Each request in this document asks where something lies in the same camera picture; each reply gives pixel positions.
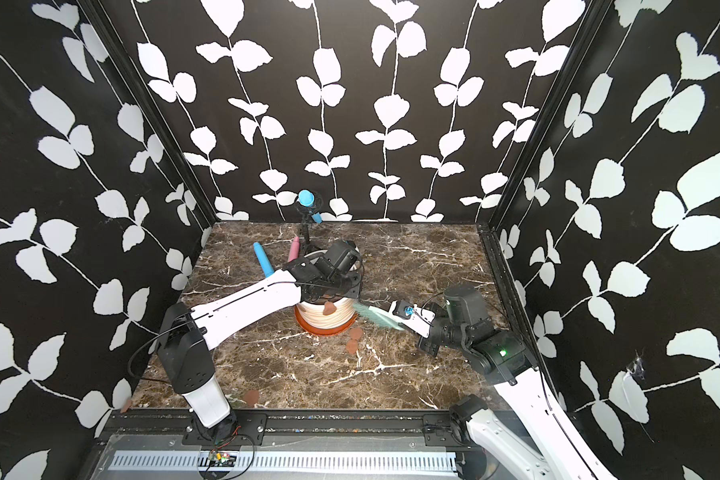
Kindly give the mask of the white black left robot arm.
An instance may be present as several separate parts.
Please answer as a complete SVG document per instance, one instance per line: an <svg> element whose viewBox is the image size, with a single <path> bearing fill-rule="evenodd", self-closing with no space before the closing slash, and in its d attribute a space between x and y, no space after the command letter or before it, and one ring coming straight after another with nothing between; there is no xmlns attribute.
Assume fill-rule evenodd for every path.
<svg viewBox="0 0 720 480"><path fill-rule="evenodd" d="M236 293L192 308L179 302L166 310L156 353L174 392L203 427L212 429L232 418L212 351L238 331L301 302L358 298L362 271L354 265L360 259L354 242L336 240L327 251L291 260Z"/></svg>

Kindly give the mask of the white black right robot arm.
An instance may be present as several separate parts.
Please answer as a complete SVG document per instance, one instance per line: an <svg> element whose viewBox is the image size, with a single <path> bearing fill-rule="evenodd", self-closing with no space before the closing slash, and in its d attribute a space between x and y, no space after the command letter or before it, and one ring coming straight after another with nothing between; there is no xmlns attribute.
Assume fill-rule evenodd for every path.
<svg viewBox="0 0 720 480"><path fill-rule="evenodd" d="M401 312L434 356L448 348L509 405L501 414L471 395L450 410L452 435L483 454L463 456L463 479L611 479L574 427L544 379L538 356L521 335L501 329L483 296L470 284L445 290L443 304L412 305Z"/></svg>

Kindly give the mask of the cream ceramic pot with soil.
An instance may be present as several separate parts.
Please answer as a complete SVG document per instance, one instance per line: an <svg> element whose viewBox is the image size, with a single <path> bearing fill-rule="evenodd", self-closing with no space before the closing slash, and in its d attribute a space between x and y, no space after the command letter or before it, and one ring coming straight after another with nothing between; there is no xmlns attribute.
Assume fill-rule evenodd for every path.
<svg viewBox="0 0 720 480"><path fill-rule="evenodd" d="M297 323L316 336L332 336L349 329L359 317L354 300L346 297L321 297L316 302L301 302L294 307Z"/></svg>

